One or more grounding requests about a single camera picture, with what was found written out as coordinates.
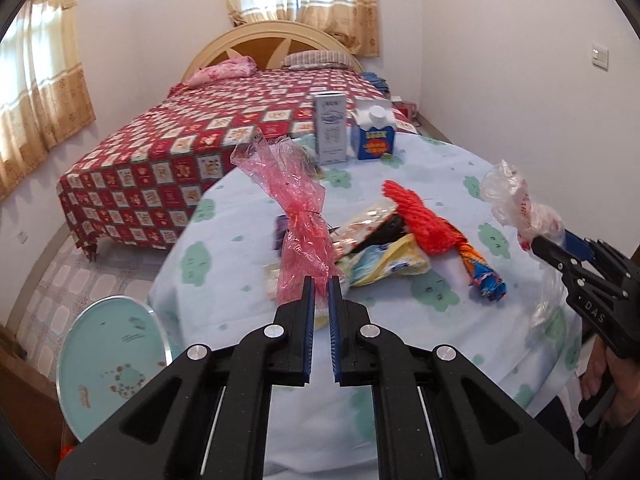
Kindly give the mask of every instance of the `pink blanket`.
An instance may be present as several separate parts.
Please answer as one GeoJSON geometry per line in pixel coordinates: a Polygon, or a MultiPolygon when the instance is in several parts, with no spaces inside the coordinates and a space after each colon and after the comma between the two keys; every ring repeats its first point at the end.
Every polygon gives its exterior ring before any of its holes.
{"type": "Polygon", "coordinates": [[[255,74],[256,71],[253,58],[249,56],[236,57],[198,70],[187,81],[187,86],[189,88],[199,88],[223,79],[249,77],[255,74]]]}

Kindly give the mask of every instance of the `carton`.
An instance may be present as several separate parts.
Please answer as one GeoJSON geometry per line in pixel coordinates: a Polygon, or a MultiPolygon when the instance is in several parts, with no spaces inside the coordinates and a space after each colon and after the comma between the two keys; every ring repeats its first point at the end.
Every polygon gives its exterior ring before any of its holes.
{"type": "Polygon", "coordinates": [[[340,92],[314,95],[316,153],[319,164],[347,160],[347,96],[340,92]]]}
{"type": "Polygon", "coordinates": [[[356,99],[352,117],[351,145],[360,160],[393,154],[397,123],[391,101],[356,99]]]}

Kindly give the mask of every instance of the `light switch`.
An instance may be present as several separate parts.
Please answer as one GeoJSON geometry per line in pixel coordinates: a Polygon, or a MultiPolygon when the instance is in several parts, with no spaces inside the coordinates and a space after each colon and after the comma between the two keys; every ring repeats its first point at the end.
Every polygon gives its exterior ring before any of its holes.
{"type": "Polygon", "coordinates": [[[604,70],[609,69],[609,49],[604,46],[593,45],[591,47],[591,62],[604,70]]]}

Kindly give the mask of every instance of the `striped pillow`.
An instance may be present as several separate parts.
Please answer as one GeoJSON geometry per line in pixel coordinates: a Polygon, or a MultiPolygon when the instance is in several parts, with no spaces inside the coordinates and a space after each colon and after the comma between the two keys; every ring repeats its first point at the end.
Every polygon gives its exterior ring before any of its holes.
{"type": "Polygon", "coordinates": [[[350,68],[351,56],[335,50],[305,50],[304,52],[289,54],[282,60],[283,67],[309,65],[309,68],[317,68],[317,65],[325,63],[341,64],[350,68]]]}

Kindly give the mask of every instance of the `human hand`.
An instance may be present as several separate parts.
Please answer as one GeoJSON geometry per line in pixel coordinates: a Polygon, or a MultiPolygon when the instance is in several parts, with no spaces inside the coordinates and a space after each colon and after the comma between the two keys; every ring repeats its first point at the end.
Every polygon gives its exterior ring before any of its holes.
{"type": "Polygon", "coordinates": [[[606,347],[602,339],[596,337],[587,371],[580,384],[585,400],[598,393],[602,376],[607,370],[618,392],[603,420],[614,426],[626,426],[640,412],[640,363],[634,359],[620,359],[606,347]]]}

